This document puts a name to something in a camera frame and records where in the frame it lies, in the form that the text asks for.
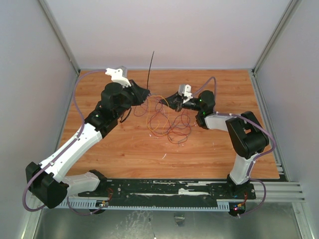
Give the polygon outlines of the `black zip tie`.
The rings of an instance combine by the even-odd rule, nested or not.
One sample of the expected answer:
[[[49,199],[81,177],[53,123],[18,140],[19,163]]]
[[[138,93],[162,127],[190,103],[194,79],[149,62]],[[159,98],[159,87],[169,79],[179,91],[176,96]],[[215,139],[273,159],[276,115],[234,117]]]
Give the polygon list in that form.
[[[154,58],[155,51],[152,52],[150,64],[149,64],[149,69],[148,69],[148,76],[147,76],[147,89],[149,89],[149,80],[150,80],[150,73],[151,73],[151,67],[153,63],[153,58]]]

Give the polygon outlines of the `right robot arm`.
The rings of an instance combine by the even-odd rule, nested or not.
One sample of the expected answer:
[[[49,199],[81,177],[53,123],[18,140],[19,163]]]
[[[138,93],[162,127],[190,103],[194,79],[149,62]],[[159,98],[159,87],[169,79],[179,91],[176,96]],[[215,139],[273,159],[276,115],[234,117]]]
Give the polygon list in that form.
[[[215,95],[209,90],[201,92],[195,98],[177,92],[160,102],[176,112],[182,109],[196,111],[196,122],[201,128],[229,133],[236,158],[231,172],[227,175],[226,192],[231,198],[238,198],[244,191],[247,192],[256,160],[268,154],[264,149],[270,141],[273,146],[276,145],[271,134],[261,127],[253,112],[247,111],[240,115],[216,112]]]

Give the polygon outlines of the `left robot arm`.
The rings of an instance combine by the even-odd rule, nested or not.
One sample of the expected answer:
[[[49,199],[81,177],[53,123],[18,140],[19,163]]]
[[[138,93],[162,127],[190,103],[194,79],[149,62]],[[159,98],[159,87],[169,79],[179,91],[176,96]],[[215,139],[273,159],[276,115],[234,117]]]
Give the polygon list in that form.
[[[101,141],[114,129],[119,119],[133,106],[140,106],[149,96],[148,89],[129,80],[124,86],[116,81],[108,83],[101,92],[101,100],[82,121],[77,132],[55,153],[36,164],[31,162],[25,169],[27,190],[44,206],[52,209],[66,197],[83,192],[103,196],[107,191],[105,176],[96,171],[76,176],[67,172],[86,151]]]

